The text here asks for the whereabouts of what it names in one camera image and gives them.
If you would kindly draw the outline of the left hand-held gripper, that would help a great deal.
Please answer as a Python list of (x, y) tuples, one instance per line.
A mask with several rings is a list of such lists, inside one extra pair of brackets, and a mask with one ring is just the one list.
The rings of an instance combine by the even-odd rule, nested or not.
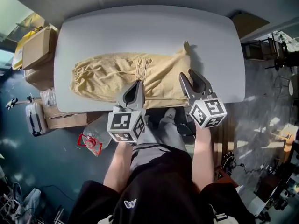
[(124, 88), (122, 101), (117, 101), (108, 114), (107, 132), (115, 142), (137, 143), (146, 127), (143, 81), (136, 80)]

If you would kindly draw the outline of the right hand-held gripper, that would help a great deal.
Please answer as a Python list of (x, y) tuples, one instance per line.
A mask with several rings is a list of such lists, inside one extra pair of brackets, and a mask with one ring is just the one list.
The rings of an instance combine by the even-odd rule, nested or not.
[[(179, 83), (191, 106), (189, 115), (200, 128), (218, 126), (227, 116), (224, 103), (213, 92), (210, 82), (202, 74), (193, 69), (189, 69), (188, 73), (193, 80), (192, 85), (183, 72), (179, 74)], [(207, 96), (200, 96), (194, 91)]]

